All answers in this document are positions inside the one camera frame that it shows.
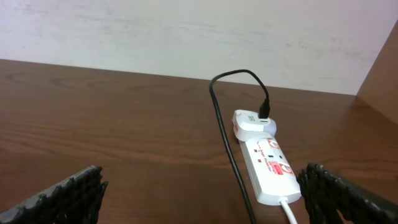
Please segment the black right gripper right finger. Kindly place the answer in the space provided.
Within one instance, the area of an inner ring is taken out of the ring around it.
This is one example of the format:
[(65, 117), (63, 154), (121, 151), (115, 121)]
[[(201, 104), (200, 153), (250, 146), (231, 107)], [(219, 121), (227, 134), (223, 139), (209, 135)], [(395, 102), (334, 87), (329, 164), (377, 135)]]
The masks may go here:
[(310, 223), (397, 224), (397, 204), (309, 163), (297, 176)]

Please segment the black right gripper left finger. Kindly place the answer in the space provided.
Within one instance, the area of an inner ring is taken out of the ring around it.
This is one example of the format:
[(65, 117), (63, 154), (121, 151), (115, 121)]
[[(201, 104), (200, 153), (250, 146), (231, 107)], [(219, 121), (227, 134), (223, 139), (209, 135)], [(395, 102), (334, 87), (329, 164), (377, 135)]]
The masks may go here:
[(2, 224), (96, 224), (108, 182), (89, 166), (1, 212)]

